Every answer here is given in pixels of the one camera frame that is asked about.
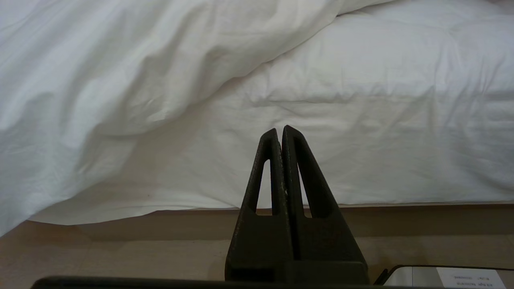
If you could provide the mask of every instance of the paper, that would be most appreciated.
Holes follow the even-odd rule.
[[[438,267],[445,288],[506,289],[496,270]]]

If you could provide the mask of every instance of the bedding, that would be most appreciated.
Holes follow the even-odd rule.
[[[46,207],[32,220],[237,207],[286,124],[341,204],[513,201],[513,15],[376,3],[44,2],[2,23],[1,232]]]

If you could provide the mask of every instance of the white bed sheet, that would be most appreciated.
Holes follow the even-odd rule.
[[[145,134],[119,175],[33,220],[237,207],[260,135],[287,124],[342,204],[513,201],[513,27],[512,14],[474,0],[340,16]]]
[[[116,175],[140,136],[384,0],[0,1],[0,235]]]

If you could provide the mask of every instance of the bed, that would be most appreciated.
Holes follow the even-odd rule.
[[[285,125],[340,204],[514,201],[512,1],[3,5],[0,233],[238,207]]]

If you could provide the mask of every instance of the white comforter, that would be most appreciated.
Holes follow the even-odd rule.
[[[67,199],[34,219],[236,207],[285,124],[341,203],[514,200],[512,15],[419,0],[336,18],[374,2],[8,7],[0,233]]]

